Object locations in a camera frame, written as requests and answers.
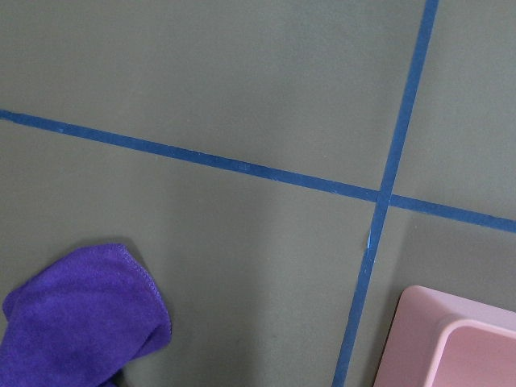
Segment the purple cloth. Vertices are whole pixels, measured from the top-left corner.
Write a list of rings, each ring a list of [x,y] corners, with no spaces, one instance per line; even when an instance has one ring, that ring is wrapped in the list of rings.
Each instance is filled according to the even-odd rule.
[[[172,337],[154,280],[120,243],[70,252],[13,289],[2,312],[3,386],[112,386]]]

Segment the pink plastic bin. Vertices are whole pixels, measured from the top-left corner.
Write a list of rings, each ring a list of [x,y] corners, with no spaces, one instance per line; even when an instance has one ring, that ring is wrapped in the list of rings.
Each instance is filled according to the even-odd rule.
[[[419,285],[400,296],[376,386],[513,386],[515,313]]]

